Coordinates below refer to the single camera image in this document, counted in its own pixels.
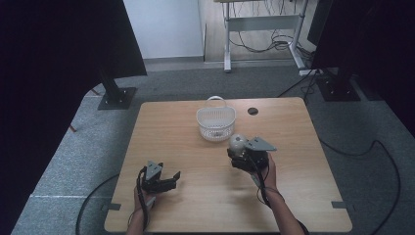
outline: white table frame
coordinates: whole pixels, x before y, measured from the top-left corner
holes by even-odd
[[[224,56],[224,70],[230,72],[231,69],[231,51],[229,47],[230,32],[231,31],[251,31],[251,30],[268,30],[268,29],[294,29],[294,38],[290,43],[290,51],[297,64],[299,70],[306,70],[301,56],[297,52],[297,45],[299,43],[302,23],[305,18],[305,10],[308,5],[308,0],[302,2],[302,7],[298,15],[288,16],[270,16],[270,17],[251,17],[251,18],[230,18],[231,2],[239,2],[241,0],[216,0],[217,2],[225,4],[225,56]]]

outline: white object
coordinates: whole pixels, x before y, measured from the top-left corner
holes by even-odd
[[[222,100],[223,107],[207,107],[210,100]],[[226,101],[219,96],[212,96],[205,102],[205,107],[196,113],[199,129],[202,136],[208,141],[223,141],[234,132],[236,111],[226,105]]]
[[[245,149],[245,143],[248,142],[247,137],[242,134],[234,134],[229,139],[229,149],[235,153],[236,156],[241,156]]]
[[[293,59],[297,64],[299,70],[305,70],[304,62],[297,52],[297,45],[299,43],[300,31],[302,23],[305,18],[305,10],[307,8],[308,0],[302,2],[302,8],[298,15],[289,16],[272,16],[272,17],[251,17],[251,18],[230,18],[231,8],[229,7],[230,0],[215,0],[215,2],[225,3],[225,56],[224,56],[224,70],[231,72],[231,56],[229,48],[229,33],[231,31],[250,31],[250,30],[268,30],[268,29],[294,29],[294,38],[290,43],[289,48]]]
[[[143,59],[204,55],[198,1],[123,2]]]

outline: desk leg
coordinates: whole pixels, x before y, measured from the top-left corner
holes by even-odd
[[[301,33],[302,23],[304,22],[304,18],[305,18],[305,10],[307,9],[307,4],[308,4],[308,0],[304,0],[302,2],[302,8],[301,8],[301,12],[299,15],[300,18],[299,18],[299,21],[297,22],[296,32],[294,33],[293,42],[290,45],[291,54],[293,55],[294,61],[296,62],[299,70],[306,69],[301,56],[299,55],[299,53],[297,53],[297,44],[299,43],[299,37]]]
[[[226,6],[226,17],[225,17],[225,57],[223,59],[225,72],[231,72],[231,50],[229,48],[229,3],[225,4]]]

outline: wooden table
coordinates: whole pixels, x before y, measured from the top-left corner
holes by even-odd
[[[220,106],[220,101],[212,101]],[[300,98],[227,100],[237,111],[235,133],[260,136],[276,146],[278,188],[296,218],[312,232],[348,232],[351,222],[333,174]],[[205,101],[152,102],[141,106],[105,228],[127,229],[138,171],[163,162],[161,178],[181,170],[177,188],[162,194],[151,211],[149,232],[278,231],[272,211],[256,198],[250,176],[233,168],[228,142],[208,142],[199,132],[196,111]],[[248,108],[257,108],[251,116]]]

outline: white wall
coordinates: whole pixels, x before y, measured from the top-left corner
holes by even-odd
[[[204,53],[198,0],[124,0],[144,59]]]

